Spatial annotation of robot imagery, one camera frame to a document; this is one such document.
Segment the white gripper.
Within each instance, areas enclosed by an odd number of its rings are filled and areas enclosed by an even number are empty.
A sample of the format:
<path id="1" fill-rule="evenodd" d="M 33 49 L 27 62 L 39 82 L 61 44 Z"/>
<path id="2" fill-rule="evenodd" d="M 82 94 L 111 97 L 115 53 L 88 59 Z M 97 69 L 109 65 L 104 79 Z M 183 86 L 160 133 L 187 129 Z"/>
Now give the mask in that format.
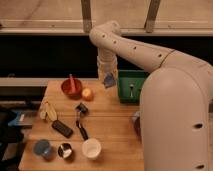
<path id="1" fill-rule="evenodd" d="M 97 67 L 98 78 L 100 79 L 101 83 L 104 83 L 104 80 L 109 73 L 112 73 L 114 78 L 118 77 L 117 57 L 115 55 L 97 57 Z"/>

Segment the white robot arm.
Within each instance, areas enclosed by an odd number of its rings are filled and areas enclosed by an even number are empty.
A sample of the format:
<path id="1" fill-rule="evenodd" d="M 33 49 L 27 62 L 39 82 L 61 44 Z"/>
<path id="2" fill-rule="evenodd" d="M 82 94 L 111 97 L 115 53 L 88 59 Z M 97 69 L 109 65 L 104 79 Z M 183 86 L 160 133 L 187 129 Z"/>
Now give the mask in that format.
<path id="1" fill-rule="evenodd" d="M 117 58 L 149 73 L 140 95 L 144 171 L 209 171 L 213 66 L 180 51 L 123 38 L 115 21 L 89 33 L 101 75 Z"/>

